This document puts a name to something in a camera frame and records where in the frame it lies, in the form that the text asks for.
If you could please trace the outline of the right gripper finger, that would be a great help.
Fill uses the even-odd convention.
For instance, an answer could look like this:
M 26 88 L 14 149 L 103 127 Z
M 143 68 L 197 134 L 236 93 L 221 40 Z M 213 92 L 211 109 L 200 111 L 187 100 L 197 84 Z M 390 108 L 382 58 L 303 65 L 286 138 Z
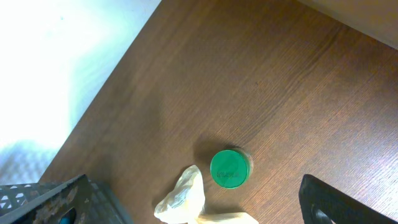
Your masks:
M 310 174 L 303 176 L 298 197 L 305 224 L 397 224 Z

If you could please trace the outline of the grey plastic shopping basket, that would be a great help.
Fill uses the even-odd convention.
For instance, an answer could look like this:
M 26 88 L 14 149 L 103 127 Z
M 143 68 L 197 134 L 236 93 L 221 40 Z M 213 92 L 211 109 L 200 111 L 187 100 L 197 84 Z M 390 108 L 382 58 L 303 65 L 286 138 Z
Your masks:
M 108 185 L 86 175 L 62 183 L 1 186 L 1 224 L 132 222 Z

